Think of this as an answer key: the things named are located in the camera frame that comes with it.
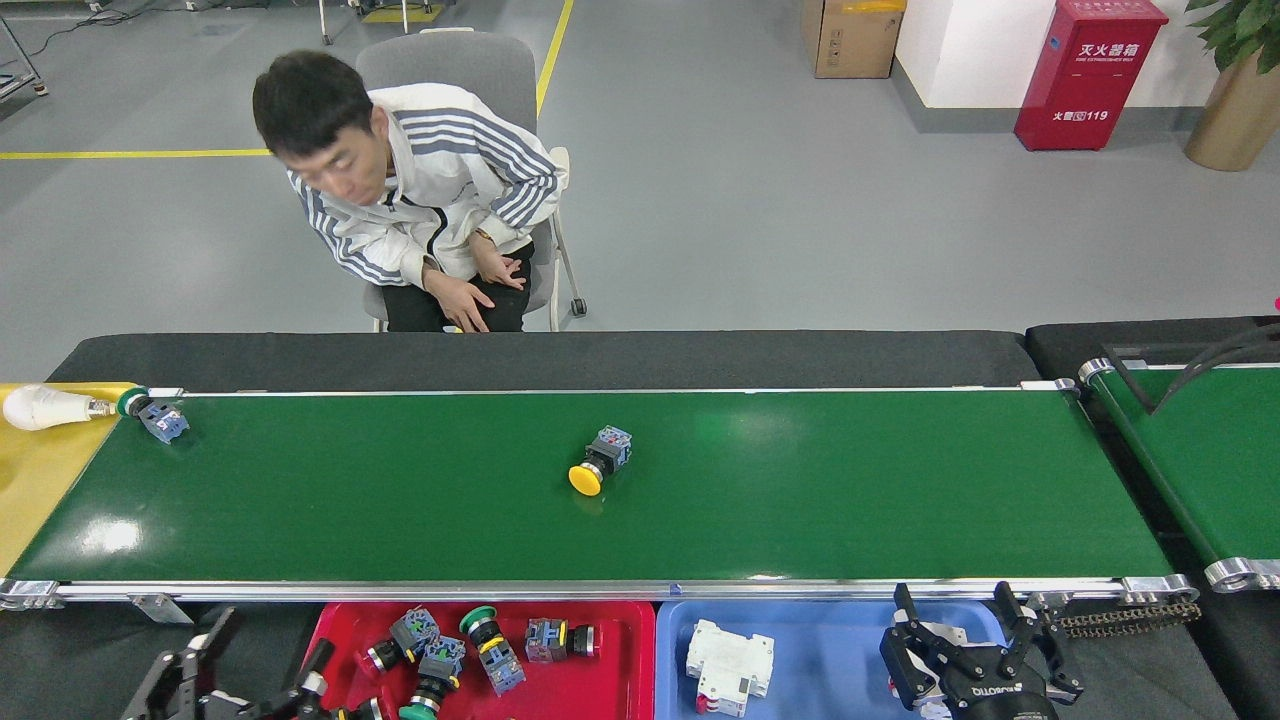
black pants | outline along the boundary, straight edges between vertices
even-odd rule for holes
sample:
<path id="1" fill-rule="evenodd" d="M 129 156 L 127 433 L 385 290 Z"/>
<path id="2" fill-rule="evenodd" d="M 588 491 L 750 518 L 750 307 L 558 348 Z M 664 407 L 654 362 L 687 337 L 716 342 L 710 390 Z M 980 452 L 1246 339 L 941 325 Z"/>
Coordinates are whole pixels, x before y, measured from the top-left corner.
<path id="1" fill-rule="evenodd" d="M 486 283 L 480 275 L 468 282 L 480 288 L 493 307 L 479 305 L 480 316 L 490 332 L 518 333 L 525 329 L 525 309 L 529 307 L 529 272 L 534 259 L 534 243 L 521 247 L 507 255 L 520 260 L 520 270 L 512 274 L 515 278 L 525 278 L 525 290 L 516 290 L 504 284 Z M 387 305 L 387 329 L 389 332 L 442 332 L 444 325 L 453 323 L 444 316 L 444 310 L 435 301 L 431 293 L 422 291 L 417 286 L 383 286 L 383 302 Z"/>

gold plant pot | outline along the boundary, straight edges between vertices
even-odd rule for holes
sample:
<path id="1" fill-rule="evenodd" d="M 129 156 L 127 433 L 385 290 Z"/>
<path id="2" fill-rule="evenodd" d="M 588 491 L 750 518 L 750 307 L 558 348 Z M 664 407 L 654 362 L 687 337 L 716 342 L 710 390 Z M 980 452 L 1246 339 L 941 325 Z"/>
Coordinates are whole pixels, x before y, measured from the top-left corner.
<path id="1" fill-rule="evenodd" d="M 1280 68 L 1258 74 L 1258 53 L 1222 72 L 1185 152 L 1215 170 L 1247 170 L 1280 128 Z"/>

white wall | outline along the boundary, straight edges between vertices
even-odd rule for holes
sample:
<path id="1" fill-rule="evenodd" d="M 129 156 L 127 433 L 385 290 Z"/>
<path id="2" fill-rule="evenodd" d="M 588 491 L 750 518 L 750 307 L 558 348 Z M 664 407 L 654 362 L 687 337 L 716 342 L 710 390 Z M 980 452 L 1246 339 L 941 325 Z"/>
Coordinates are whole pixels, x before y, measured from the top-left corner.
<path id="1" fill-rule="evenodd" d="M 1204 55 L 1185 0 L 1153 0 L 1169 15 L 1129 94 L 1130 108 L 1202 105 L 1217 69 Z M 911 0 L 897 61 L 927 108 L 1019 108 L 1053 0 Z"/>

man's hand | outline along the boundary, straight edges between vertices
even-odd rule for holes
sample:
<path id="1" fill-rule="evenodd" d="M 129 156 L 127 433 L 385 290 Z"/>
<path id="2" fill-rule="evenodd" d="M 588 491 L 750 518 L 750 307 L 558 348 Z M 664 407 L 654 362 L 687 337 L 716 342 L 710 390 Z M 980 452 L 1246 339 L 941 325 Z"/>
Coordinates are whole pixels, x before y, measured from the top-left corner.
<path id="1" fill-rule="evenodd" d="M 481 237 L 479 233 L 471 233 L 467 242 L 471 243 L 471 256 L 475 258 L 480 279 L 486 283 L 525 290 L 525 278 L 512 277 L 520 270 L 520 260 L 503 256 L 494 247 L 492 240 Z"/>
<path id="2" fill-rule="evenodd" d="M 425 266 L 422 268 L 422 287 L 435 297 L 444 316 L 460 331 L 465 333 L 489 332 L 489 327 L 480 318 L 480 305 L 493 307 L 493 300 L 480 292 L 479 287 Z"/>

white track jacket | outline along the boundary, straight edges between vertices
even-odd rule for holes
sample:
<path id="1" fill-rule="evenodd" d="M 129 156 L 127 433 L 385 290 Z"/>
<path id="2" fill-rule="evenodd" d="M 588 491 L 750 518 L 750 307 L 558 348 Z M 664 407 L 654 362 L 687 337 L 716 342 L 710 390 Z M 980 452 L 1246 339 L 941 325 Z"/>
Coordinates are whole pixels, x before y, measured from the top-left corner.
<path id="1" fill-rule="evenodd" d="M 422 286 L 422 264 L 470 279 L 467 236 L 477 225 L 509 254 L 556 210 L 567 168 L 536 136 L 494 115 L 452 85 L 419 83 L 369 92 L 390 118 L 396 177 L 372 206 L 319 192 L 288 172 L 307 222 L 334 260 L 374 284 Z"/>

